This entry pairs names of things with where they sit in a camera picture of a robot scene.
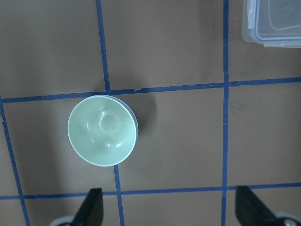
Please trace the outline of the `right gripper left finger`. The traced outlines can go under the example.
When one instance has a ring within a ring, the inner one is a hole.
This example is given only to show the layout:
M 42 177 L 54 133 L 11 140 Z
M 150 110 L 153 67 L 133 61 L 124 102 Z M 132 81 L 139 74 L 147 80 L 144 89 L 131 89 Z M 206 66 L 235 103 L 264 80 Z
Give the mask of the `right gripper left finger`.
M 74 226 L 101 226 L 103 223 L 103 193 L 101 188 L 89 190 L 73 219 Z

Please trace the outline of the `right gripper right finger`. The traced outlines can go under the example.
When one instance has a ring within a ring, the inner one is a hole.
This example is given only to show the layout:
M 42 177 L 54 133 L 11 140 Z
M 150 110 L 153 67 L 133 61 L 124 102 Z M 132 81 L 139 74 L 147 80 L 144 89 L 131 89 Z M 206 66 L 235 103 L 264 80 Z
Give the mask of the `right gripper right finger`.
M 270 226 L 276 216 L 248 186 L 237 186 L 235 216 L 241 226 Z

